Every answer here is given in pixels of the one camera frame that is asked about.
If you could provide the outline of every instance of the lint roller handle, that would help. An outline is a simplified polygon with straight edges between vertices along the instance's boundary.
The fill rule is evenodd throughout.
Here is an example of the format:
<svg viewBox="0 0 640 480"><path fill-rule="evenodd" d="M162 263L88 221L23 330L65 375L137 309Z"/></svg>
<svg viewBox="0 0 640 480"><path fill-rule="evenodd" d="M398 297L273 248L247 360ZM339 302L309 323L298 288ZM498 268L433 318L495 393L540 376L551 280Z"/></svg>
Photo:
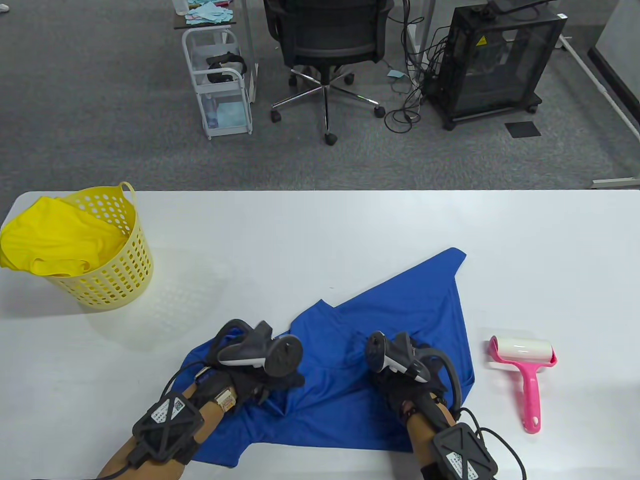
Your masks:
<svg viewBox="0 0 640 480"><path fill-rule="evenodd" d="M518 364L517 367L522 373L523 393L524 393L524 429L528 433L538 433L542 427L542 417L540 416L540 388L536 373L540 365Z"/></svg>

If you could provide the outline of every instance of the caster wheel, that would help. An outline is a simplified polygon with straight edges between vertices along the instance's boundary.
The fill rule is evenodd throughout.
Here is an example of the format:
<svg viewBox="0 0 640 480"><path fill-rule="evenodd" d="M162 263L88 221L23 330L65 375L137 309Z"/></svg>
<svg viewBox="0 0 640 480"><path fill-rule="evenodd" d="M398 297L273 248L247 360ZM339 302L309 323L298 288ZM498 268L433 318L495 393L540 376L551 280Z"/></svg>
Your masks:
<svg viewBox="0 0 640 480"><path fill-rule="evenodd" d="M325 133L324 134L324 142L327 145L329 145L329 146L334 145L335 142L337 142L337 141L338 141L338 137L336 137L334 134L332 134L332 133Z"/></svg>

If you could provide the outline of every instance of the blue shirt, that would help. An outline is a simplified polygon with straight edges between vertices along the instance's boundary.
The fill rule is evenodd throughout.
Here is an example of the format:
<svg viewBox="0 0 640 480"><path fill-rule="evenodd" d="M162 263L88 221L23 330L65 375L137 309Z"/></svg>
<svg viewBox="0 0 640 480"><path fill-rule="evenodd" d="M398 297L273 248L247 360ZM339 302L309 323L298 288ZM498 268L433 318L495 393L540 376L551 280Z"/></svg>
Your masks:
<svg viewBox="0 0 640 480"><path fill-rule="evenodd" d="M406 429L373 388L364 360L370 334L390 338L399 332L445 351L460 377L463 399L474 383L467 331L454 276L465 254L450 248L357 297L331 307L322 300L300 314L289 333L302 341L298 369L303 388L275 392L262 404L246 404L225 417L195 460L237 465L253 443L412 451ZM183 365L203 359L207 342L192 350ZM200 368L185 372L174 389L185 390ZM446 371L440 377L449 392Z"/></svg>

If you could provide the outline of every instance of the white cart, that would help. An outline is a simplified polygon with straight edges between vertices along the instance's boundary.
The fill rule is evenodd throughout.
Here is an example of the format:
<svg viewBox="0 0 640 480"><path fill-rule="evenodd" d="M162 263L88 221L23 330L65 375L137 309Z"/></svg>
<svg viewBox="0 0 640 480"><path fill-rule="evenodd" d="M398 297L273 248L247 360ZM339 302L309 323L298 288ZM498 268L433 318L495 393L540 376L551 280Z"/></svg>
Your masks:
<svg viewBox="0 0 640 480"><path fill-rule="evenodd" d="M202 116L202 128L211 140L214 136L253 131L249 93L241 71L234 68L209 68L207 58L228 52L240 55L237 37L228 26L192 28L182 35L191 84ZM212 83L210 74L224 74L233 80Z"/></svg>

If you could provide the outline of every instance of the chair backrest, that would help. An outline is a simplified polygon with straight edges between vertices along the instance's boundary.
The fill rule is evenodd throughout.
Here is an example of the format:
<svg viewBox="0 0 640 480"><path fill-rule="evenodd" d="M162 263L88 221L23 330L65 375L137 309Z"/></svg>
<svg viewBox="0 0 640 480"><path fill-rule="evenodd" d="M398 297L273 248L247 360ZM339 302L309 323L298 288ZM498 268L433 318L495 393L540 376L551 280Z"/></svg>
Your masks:
<svg viewBox="0 0 640 480"><path fill-rule="evenodd" d="M274 2L278 40L290 67L378 61L384 55L390 0L265 0L268 20Z"/></svg>

